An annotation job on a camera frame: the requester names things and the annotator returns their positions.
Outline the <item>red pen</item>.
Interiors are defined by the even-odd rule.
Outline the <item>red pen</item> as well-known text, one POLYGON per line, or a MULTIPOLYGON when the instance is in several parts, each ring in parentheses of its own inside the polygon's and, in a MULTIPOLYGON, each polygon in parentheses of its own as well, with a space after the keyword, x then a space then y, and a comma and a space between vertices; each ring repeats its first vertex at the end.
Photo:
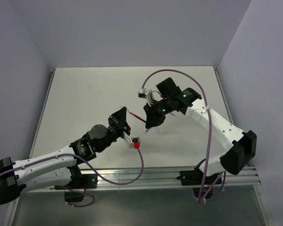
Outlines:
POLYGON ((143 123, 146 123, 146 121, 145 121, 143 118, 141 118, 140 116, 134 114, 133 112, 131 112, 131 111, 129 111, 129 110, 127 110, 127 112, 128 112, 130 115, 132 115, 133 117, 135 117, 136 119, 142 121, 143 123))

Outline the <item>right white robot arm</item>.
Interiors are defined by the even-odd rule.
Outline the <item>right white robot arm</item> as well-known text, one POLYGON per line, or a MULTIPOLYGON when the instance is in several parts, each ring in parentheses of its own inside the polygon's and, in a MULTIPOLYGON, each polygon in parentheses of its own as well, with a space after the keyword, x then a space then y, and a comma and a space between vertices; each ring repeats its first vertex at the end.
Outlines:
POLYGON ((147 100, 143 107, 146 113, 146 128, 160 126, 166 115, 181 112, 194 119, 201 126, 211 131, 224 148, 222 154, 209 158, 197 166, 195 179, 204 184, 212 175, 226 171, 237 175, 256 154, 257 135, 249 130, 234 126, 211 107, 205 105, 201 95, 192 88, 181 90, 172 78, 167 78, 157 85, 161 100, 155 100, 151 89, 140 89, 139 98, 147 100))

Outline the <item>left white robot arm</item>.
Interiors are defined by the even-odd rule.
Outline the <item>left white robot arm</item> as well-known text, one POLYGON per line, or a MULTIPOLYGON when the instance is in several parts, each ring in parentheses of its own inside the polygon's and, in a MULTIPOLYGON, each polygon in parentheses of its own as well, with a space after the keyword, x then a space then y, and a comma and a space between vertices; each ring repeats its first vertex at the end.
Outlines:
POLYGON ((0 160, 0 205, 17 199, 22 192, 48 186, 77 188, 83 177, 78 165, 96 158, 118 138, 130 135, 126 121, 127 108, 122 107, 108 118, 108 127, 97 124, 80 139, 55 152, 36 158, 0 160))

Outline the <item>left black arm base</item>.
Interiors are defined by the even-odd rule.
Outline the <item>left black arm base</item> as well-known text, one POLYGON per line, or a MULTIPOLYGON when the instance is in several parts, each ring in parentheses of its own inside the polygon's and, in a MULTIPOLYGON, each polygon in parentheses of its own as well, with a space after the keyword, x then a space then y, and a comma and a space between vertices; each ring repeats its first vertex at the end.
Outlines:
POLYGON ((96 174, 83 174, 80 178, 72 179, 65 186, 54 186, 55 190, 64 190, 64 200, 74 207, 86 207, 95 203, 95 197, 88 193, 88 189, 97 187, 96 174))

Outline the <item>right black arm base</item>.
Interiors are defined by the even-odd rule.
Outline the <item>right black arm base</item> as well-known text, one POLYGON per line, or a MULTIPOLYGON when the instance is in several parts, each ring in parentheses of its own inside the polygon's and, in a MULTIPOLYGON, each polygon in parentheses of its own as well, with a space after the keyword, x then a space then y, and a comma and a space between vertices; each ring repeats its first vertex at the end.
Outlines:
MULTIPOLYGON (((204 195, 206 191, 209 189, 211 184, 217 179, 219 174, 214 174, 212 176, 205 178, 204 188, 202 190, 202 194, 204 195)), ((203 173, 198 170, 182 170, 180 171, 180 175, 176 178, 181 181, 182 186, 192 186, 193 193, 196 198, 199 196, 200 186, 202 182, 203 173)))

